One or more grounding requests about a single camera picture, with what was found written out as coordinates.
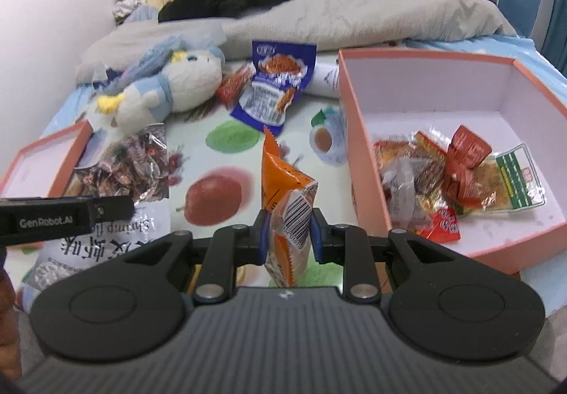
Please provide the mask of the person's left hand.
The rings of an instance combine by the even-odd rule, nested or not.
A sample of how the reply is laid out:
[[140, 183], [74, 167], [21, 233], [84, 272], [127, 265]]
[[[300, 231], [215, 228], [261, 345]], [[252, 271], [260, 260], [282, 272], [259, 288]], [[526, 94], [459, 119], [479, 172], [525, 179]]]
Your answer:
[[8, 379], [21, 377], [18, 321], [15, 313], [15, 291], [7, 272], [0, 279], [0, 368]]

